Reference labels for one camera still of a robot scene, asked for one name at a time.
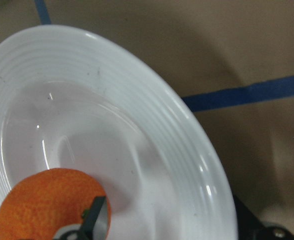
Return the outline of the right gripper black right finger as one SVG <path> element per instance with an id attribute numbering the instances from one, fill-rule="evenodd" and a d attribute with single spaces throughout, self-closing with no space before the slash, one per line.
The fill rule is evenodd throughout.
<path id="1" fill-rule="evenodd" d="M 233 195 L 239 240 L 294 240 L 294 234 L 275 223 L 262 223 L 245 204 Z"/>

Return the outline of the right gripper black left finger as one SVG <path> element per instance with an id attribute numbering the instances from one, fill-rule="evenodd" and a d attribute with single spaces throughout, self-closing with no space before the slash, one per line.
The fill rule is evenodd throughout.
<path id="1" fill-rule="evenodd" d="M 86 210 L 82 224 L 71 224 L 60 228 L 54 240 L 106 240 L 108 235 L 108 202 L 106 196 L 94 198 Z"/>

